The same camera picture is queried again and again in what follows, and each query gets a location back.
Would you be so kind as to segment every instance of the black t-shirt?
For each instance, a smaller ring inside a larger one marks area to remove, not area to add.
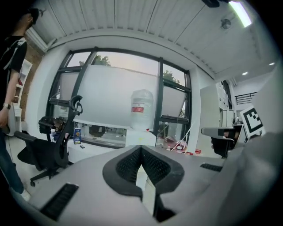
[[[21,39],[23,36],[10,36],[4,41],[4,44],[1,45],[0,49],[0,59],[3,56],[4,52],[7,50],[8,47],[11,47],[11,45],[16,41]],[[14,54],[15,48],[17,47],[17,43],[15,43],[11,49],[5,53],[2,60],[0,61],[0,110],[3,108],[3,104],[5,102],[6,98],[6,92],[7,92],[7,78],[8,78],[8,72],[14,69],[16,72],[20,73],[23,60],[25,58],[25,55],[27,53],[27,43],[23,43]],[[13,57],[13,60],[10,64],[10,66],[4,70],[3,68],[5,65],[9,62],[9,60]]]

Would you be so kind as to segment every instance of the ceiling light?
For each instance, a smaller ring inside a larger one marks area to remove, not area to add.
[[[251,19],[249,18],[249,15],[247,14],[241,2],[229,2],[229,4],[233,7],[235,12],[238,14],[238,17],[242,21],[244,27],[247,27],[248,25],[252,23]]]

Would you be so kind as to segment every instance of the red label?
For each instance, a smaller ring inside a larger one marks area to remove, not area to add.
[[[143,113],[144,108],[143,107],[132,107],[132,112],[141,112]]]

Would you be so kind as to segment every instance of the jeans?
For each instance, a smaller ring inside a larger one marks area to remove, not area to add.
[[[6,149],[6,143],[2,129],[0,128],[0,167],[9,185],[18,193],[23,192],[23,183],[16,171],[11,157]]]

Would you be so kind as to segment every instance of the sky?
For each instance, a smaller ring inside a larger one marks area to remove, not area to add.
[[[75,54],[70,60],[68,67],[79,66],[79,61],[85,62],[89,54],[90,52]],[[125,53],[98,52],[98,54],[101,55],[101,57],[108,56],[112,67],[130,69],[151,75],[157,75],[158,72],[158,62],[154,60]],[[180,81],[180,85],[185,86],[183,72],[163,64],[163,71],[165,72],[166,70],[172,72],[174,78]]]

